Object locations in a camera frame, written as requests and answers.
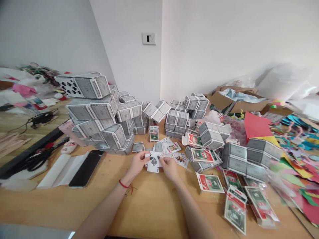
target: white paper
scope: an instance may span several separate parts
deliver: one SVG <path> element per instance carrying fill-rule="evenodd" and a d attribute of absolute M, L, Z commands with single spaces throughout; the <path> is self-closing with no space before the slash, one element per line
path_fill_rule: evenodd
<path fill-rule="evenodd" d="M 59 185 L 68 185 L 80 166 L 88 156 L 85 155 L 71 157 L 69 154 L 62 154 L 45 177 L 37 186 L 38 189 L 48 189 Z"/>

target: smartphone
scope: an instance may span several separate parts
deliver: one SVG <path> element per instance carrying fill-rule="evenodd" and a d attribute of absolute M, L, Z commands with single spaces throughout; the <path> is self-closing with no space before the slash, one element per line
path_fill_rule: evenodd
<path fill-rule="evenodd" d="M 71 188 L 82 188 L 87 185 L 89 182 L 96 166 L 100 162 L 100 159 L 103 155 L 104 151 L 101 150 L 92 150 L 84 162 L 82 163 L 79 170 L 76 172 L 71 182 L 69 183 L 69 187 Z"/>

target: cable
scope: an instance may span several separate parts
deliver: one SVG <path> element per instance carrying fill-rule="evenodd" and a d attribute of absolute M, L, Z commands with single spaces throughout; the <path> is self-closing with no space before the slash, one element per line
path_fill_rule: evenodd
<path fill-rule="evenodd" d="M 32 123 L 31 128 L 36 129 L 37 128 L 37 124 L 40 124 L 40 123 L 44 124 L 44 123 L 47 123 L 50 120 L 52 120 L 52 118 L 54 116 L 54 113 L 56 111 L 58 111 L 58 110 L 59 110 L 58 108 L 55 108 L 55 109 L 50 110 L 48 112 L 35 115 L 35 116 L 31 117 L 30 119 L 28 119 L 27 122 L 24 125 L 22 125 L 22 126 L 20 126 L 18 128 L 12 129 L 12 130 L 8 131 L 8 133 L 13 131 L 13 130 L 20 129 L 21 127 L 25 126 L 26 127 L 25 130 L 22 133 L 20 133 L 20 134 L 23 134 L 24 132 L 27 131 L 29 123 Z"/>

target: white wall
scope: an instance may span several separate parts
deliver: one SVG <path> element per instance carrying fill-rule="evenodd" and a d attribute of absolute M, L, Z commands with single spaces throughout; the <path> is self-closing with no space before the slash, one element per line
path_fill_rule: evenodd
<path fill-rule="evenodd" d="M 114 76 L 89 0 L 2 0 L 0 65 L 39 65 Z"/>
<path fill-rule="evenodd" d="M 291 61 L 319 77 L 319 2 L 163 0 L 161 98 L 209 93 Z"/>
<path fill-rule="evenodd" d="M 160 100 L 162 0 L 90 0 L 119 91 Z M 156 33 L 156 46 L 142 45 Z"/>

